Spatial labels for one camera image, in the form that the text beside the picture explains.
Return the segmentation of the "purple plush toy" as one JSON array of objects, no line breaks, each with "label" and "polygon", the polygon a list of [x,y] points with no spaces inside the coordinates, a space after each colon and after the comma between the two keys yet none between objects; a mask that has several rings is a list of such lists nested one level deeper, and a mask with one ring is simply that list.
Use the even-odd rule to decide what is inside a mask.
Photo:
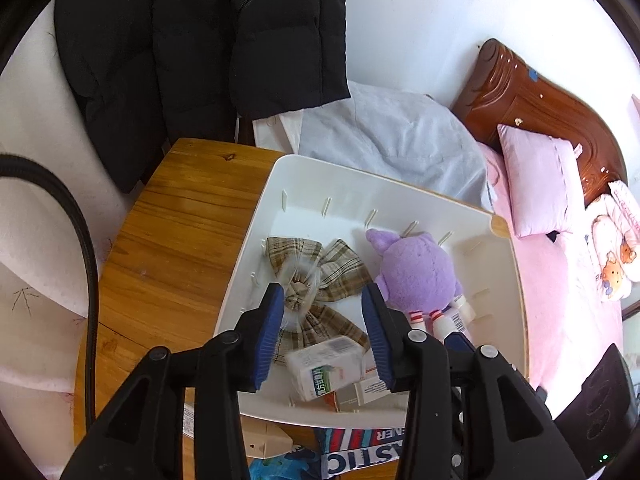
[{"label": "purple plush toy", "polygon": [[381,257],[374,282],[386,304],[402,312],[414,330],[430,332],[440,312],[462,333],[469,331],[476,313],[454,270],[454,262],[432,234],[402,237],[368,229],[366,240]]}]

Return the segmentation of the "white printed small box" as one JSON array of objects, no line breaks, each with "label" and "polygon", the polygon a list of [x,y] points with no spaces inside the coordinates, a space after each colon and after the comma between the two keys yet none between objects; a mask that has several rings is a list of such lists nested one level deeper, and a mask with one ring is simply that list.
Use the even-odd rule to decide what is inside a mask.
[{"label": "white printed small box", "polygon": [[339,336],[288,353],[285,365],[296,393],[309,402],[359,382],[366,374],[365,355],[363,346]]}]

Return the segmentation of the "plaid fabric bow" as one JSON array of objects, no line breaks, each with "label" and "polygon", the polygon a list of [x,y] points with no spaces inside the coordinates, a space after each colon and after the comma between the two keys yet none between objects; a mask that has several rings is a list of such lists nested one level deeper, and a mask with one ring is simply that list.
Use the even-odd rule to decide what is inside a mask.
[{"label": "plaid fabric bow", "polygon": [[334,304],[360,294],[371,281],[360,257],[344,240],[322,245],[308,238],[269,237],[266,257],[284,291],[284,313],[273,361],[297,350],[346,336],[363,349],[367,334]]}]

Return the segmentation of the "red white toothpaste box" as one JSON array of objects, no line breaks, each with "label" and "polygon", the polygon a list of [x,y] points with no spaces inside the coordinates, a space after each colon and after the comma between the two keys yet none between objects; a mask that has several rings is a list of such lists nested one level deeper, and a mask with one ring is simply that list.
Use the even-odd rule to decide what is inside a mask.
[{"label": "red white toothpaste box", "polygon": [[384,399],[391,394],[392,392],[386,388],[385,382],[374,375],[332,391],[322,396],[322,401],[335,413],[355,413],[363,406]]}]

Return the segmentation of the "beige plastic adapter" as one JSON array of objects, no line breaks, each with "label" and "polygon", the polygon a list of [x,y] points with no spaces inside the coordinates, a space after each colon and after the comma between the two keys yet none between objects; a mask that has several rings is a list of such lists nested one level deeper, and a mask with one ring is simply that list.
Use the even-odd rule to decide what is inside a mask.
[{"label": "beige plastic adapter", "polygon": [[253,460],[265,460],[288,454],[293,439],[278,425],[266,420],[241,417],[245,454]]}]

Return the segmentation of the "striped elastic band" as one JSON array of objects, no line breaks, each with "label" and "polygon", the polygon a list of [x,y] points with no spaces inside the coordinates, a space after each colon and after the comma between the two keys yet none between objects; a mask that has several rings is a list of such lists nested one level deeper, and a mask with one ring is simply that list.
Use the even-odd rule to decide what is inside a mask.
[{"label": "striped elastic band", "polygon": [[321,456],[321,478],[331,479],[399,460],[405,429],[316,428],[314,435]]}]

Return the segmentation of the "blue patterned cloth pouch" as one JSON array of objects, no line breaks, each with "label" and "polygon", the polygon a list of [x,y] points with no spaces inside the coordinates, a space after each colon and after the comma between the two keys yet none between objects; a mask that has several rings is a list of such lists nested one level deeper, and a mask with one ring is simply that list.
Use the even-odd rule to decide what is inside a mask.
[{"label": "blue patterned cloth pouch", "polygon": [[253,460],[248,471],[252,480],[320,480],[320,456],[298,446],[284,455]]}]

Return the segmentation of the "grey cloth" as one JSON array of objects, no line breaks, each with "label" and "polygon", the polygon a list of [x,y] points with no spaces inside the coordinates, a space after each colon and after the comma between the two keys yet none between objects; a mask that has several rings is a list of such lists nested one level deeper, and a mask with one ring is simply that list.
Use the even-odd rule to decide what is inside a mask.
[{"label": "grey cloth", "polygon": [[349,84],[304,111],[299,155],[389,177],[491,211],[487,167],[462,122],[425,94]]}]

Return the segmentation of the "pink pillow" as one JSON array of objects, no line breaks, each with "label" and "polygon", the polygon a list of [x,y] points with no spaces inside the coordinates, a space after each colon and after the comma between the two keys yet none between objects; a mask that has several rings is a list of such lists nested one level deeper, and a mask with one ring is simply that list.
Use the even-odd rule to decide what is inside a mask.
[{"label": "pink pillow", "polygon": [[574,232],[585,212],[570,141],[500,125],[497,127],[509,179],[511,216],[518,237]]}]

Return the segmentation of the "pink cartoon blanket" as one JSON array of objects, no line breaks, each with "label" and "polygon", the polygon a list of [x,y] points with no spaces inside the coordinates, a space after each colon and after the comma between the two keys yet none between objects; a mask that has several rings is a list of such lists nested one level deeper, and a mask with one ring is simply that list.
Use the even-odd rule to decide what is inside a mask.
[{"label": "pink cartoon blanket", "polygon": [[621,180],[586,209],[587,244],[604,300],[622,301],[639,281],[639,203]]}]

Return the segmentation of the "brown wooden headboard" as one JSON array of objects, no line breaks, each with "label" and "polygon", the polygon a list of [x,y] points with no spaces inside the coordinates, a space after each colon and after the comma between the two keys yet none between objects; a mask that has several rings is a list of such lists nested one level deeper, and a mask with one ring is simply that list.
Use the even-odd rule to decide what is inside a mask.
[{"label": "brown wooden headboard", "polygon": [[480,48],[451,111],[475,140],[496,152],[500,124],[581,145],[578,170],[586,203],[608,192],[611,182],[628,181],[623,153],[600,115],[495,38]]}]

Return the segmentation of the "black hanging jacket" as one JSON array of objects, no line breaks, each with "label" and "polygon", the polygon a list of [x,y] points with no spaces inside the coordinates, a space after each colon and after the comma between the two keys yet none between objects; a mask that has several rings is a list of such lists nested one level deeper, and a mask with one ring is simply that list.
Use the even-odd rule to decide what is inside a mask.
[{"label": "black hanging jacket", "polygon": [[349,95],[346,0],[55,0],[58,57],[119,191],[181,138]]}]

